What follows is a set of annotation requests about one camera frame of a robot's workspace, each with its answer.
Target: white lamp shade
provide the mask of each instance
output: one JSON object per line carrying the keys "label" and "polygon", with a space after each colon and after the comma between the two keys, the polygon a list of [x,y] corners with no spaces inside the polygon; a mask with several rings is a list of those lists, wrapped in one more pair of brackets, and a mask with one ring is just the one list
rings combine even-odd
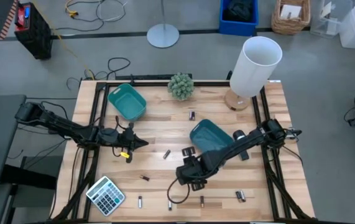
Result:
{"label": "white lamp shade", "polygon": [[281,47],[266,37],[247,39],[239,54],[229,85],[241,97],[256,96],[282,58]]}

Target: wooden table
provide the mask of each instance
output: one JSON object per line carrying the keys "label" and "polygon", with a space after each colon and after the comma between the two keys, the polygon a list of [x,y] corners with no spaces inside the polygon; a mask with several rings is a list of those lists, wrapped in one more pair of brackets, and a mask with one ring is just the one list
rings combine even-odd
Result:
{"label": "wooden table", "polygon": [[[73,121],[88,124],[96,82],[82,82],[76,101]],[[232,136],[241,129],[245,133],[256,128],[256,120],[252,105],[244,111],[231,111],[224,104],[223,96],[228,87],[196,87],[193,96],[187,101],[176,101],[163,86],[135,87],[146,99],[147,111],[134,124],[134,132],[140,138],[148,141],[148,146],[134,152],[132,163],[126,164],[122,157],[114,157],[109,147],[100,149],[96,180],[106,175],[125,194],[123,204],[110,216],[104,217],[91,204],[91,222],[161,222],[161,221],[271,221],[269,193],[265,181],[265,172],[260,147],[248,150],[250,159],[241,161],[234,157],[214,176],[208,179],[205,189],[192,192],[185,203],[173,205],[168,211],[166,191],[176,178],[175,169],[183,165],[182,151],[191,146],[189,133],[202,119],[210,119],[221,129]],[[290,116],[284,97],[282,84],[268,83],[265,86],[270,114],[284,128],[291,126]],[[188,112],[195,111],[196,120],[188,120]],[[116,109],[108,103],[105,127],[115,127]],[[127,121],[119,116],[121,124]],[[297,145],[287,141],[288,148],[298,153]],[[166,160],[162,157],[170,149],[172,152]],[[70,191],[71,171],[76,144],[68,142],[57,186],[57,200],[53,216],[57,215],[68,201]],[[80,149],[75,164],[73,190],[78,180],[79,168],[83,150]],[[287,191],[309,216],[314,216],[313,207],[308,193],[306,178],[300,161],[289,152],[281,149],[280,162],[285,178]],[[150,177],[147,182],[140,175]],[[239,203],[235,191],[243,189],[247,201]],[[278,190],[275,189],[282,217],[282,203]],[[187,194],[187,187],[175,184],[171,190],[174,200],[181,200]],[[137,206],[138,196],[142,196],[142,209]],[[200,207],[200,196],[205,197],[205,207]],[[82,194],[78,217],[83,216],[86,195]]]}

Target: succulent plant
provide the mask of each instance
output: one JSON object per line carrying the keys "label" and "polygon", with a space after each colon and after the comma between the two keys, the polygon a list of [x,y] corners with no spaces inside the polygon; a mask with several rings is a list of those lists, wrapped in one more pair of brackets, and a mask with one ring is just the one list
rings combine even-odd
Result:
{"label": "succulent plant", "polygon": [[194,82],[187,74],[177,73],[167,85],[167,90],[178,100],[186,100],[194,91]]}

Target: calculator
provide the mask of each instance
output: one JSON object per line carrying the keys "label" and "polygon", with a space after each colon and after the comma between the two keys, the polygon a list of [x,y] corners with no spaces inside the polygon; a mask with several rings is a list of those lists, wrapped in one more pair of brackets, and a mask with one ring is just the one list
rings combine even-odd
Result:
{"label": "calculator", "polygon": [[125,200],[125,195],[105,176],[90,187],[86,196],[105,216],[111,214]]}

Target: wicker basket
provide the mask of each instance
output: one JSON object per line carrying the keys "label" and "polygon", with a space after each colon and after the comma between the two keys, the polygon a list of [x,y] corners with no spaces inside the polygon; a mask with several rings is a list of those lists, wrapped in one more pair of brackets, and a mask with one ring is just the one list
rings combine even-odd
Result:
{"label": "wicker basket", "polygon": [[[300,12],[300,18],[281,19],[281,7],[284,4],[301,6],[302,11]],[[271,28],[278,34],[297,34],[310,23],[310,18],[310,0],[277,0],[271,18]]]}

